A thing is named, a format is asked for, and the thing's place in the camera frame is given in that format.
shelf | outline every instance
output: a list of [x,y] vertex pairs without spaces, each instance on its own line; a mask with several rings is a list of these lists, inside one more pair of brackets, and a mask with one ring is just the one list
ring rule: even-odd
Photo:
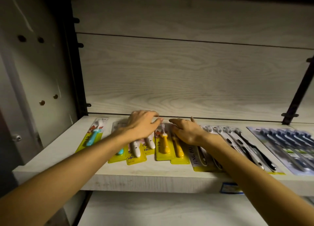
[[[103,136],[111,133],[112,123],[127,118],[125,115],[84,116],[25,166],[13,173],[21,184],[39,172],[73,154],[96,117],[109,117]],[[246,126],[283,127],[278,122],[229,121],[196,119],[199,124],[238,127],[286,175],[274,175],[284,185],[301,196],[314,196],[314,177],[295,176],[248,130]],[[232,182],[224,173],[195,172],[191,165],[172,165],[170,161],[147,161],[128,166],[126,161],[104,164],[84,185],[82,190],[129,192],[218,193],[223,182]]]
[[93,192],[79,226],[266,226],[244,195]]

forearm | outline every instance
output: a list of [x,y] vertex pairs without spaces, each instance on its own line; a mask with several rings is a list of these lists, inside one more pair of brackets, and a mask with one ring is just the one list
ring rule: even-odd
[[43,225],[128,143],[126,134],[109,136],[64,159],[0,199],[2,225]]
[[241,187],[269,225],[311,225],[314,208],[294,192],[229,147],[220,137],[206,137],[204,147]]

display shelf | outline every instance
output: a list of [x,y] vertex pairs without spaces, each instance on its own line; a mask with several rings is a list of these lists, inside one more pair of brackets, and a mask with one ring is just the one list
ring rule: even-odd
[[[13,172],[21,184],[32,176],[73,154],[96,117],[109,117],[103,136],[111,133],[112,123],[126,119],[126,115],[84,116],[25,166]],[[314,196],[314,177],[295,176],[248,130],[247,126],[283,127],[279,122],[231,121],[196,119],[200,125],[238,127],[243,135],[256,145],[286,175],[274,175],[284,185],[301,196]],[[147,161],[128,166],[126,161],[104,164],[83,186],[82,190],[129,192],[218,193],[223,182],[232,182],[224,173],[195,172],[191,165],[172,165],[170,161]]]
[[79,226],[266,226],[244,195],[93,192]]

hole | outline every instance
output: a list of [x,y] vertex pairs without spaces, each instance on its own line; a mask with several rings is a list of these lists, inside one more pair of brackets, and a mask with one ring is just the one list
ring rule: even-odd
[[44,43],[44,42],[45,42],[42,37],[38,37],[37,40],[38,40],[38,42],[40,42],[40,43]]
[[24,37],[23,35],[18,35],[18,39],[22,43],[26,42],[26,37]]

black toothbrush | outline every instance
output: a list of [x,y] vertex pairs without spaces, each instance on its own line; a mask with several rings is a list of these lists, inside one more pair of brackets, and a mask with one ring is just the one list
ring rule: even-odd
[[274,171],[274,172],[277,171],[276,165],[273,164],[272,161],[269,160],[269,158],[266,157],[266,156],[264,155],[264,153],[262,153],[262,152],[257,148],[257,146],[251,144],[245,137],[243,137],[240,129],[235,129],[235,133],[236,133],[237,135],[239,135],[239,137],[242,138],[242,140],[243,140],[247,145],[249,145],[253,150],[257,151],[257,152],[262,156],[263,160],[265,161],[265,163],[268,165],[268,167],[269,167],[272,171]]

